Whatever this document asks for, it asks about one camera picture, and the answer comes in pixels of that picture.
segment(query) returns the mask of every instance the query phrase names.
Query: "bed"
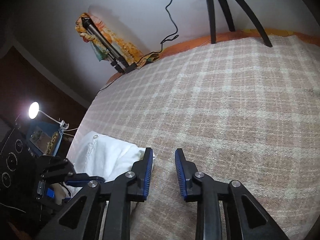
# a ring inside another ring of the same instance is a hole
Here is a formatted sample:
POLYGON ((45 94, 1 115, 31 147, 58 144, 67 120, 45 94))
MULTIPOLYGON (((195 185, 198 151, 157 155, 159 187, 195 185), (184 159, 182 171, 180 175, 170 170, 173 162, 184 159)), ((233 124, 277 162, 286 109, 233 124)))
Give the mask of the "bed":
POLYGON ((320 48, 296 36, 224 41, 165 57, 98 93, 67 158, 90 131, 152 147, 148 200, 131 239, 194 239, 174 151, 215 180, 237 179, 290 239, 320 215, 320 48))

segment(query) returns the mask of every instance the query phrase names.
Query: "white wall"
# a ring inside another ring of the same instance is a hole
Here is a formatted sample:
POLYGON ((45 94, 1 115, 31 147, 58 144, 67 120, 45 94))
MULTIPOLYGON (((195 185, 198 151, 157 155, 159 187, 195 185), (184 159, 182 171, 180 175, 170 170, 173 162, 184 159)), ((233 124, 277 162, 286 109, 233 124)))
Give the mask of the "white wall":
MULTIPOLYGON (((233 1, 228 0, 236 29, 254 26, 233 1)), ((160 41, 174 31, 164 10, 169 0, 22 0, 10 26, 17 40, 54 75, 86 100, 116 71, 108 62, 98 62, 89 44, 75 31, 81 13, 100 17, 120 36, 143 52, 159 50, 160 41)), ((216 2, 217 32, 228 31, 216 2)), ((320 27, 301 0, 246 0, 264 27, 320 35, 320 27)), ((205 0, 173 0, 169 7, 183 42, 209 35, 205 0)))

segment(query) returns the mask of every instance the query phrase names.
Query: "metal pivot screw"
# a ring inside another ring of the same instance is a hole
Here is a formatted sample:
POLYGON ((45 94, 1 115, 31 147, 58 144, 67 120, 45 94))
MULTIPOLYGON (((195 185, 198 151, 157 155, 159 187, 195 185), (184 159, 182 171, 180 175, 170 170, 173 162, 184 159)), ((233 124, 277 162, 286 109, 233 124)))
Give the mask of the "metal pivot screw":
POLYGON ((196 176, 197 178, 203 178, 203 177, 204 177, 204 173, 201 172, 201 171, 197 171, 197 172, 195 173, 195 176, 196 176))
POLYGON ((239 181, 237 181, 237 180, 233 180, 233 181, 231 182, 231 185, 234 186, 234 187, 240 187, 240 186, 241 186, 241 183, 240 183, 239 181))
POLYGON ((98 185, 98 182, 96 180, 91 180, 88 182, 89 187, 95 187, 98 185))
POLYGON ((135 176, 135 173, 134 173, 133 171, 128 171, 128 172, 125 173, 125 176, 126 176, 127 178, 132 178, 132 177, 135 176))

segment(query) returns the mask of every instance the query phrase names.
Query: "speaker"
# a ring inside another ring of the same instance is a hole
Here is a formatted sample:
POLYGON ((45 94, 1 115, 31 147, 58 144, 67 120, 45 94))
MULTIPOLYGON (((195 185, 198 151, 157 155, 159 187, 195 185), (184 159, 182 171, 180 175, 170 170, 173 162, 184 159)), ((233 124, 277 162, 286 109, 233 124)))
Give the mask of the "speaker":
POLYGON ((0 200, 23 206, 32 198, 36 176, 35 155, 17 128, 7 132, 0 145, 0 200))

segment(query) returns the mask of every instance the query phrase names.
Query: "desk lamp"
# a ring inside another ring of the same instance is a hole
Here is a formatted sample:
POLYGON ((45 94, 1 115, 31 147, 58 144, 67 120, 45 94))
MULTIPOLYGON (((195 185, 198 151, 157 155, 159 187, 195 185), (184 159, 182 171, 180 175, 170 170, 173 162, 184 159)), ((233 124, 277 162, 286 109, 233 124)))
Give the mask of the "desk lamp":
POLYGON ((63 121, 63 120, 62 120, 61 122, 59 122, 59 121, 53 119, 51 116, 49 116, 49 115, 47 115, 46 113, 44 113, 43 111, 39 110, 39 104, 38 104, 38 102, 33 102, 33 103, 31 104, 30 108, 29 108, 29 117, 30 117, 31 119, 35 119, 39 112, 41 112, 41 113, 44 114, 45 116, 49 117, 51 120, 57 122, 57 123, 60 125, 60 129, 61 129, 62 131, 64 131, 64 130, 66 130, 66 129, 69 128, 69 124, 68 124, 68 123, 66 123, 66 122, 63 121))

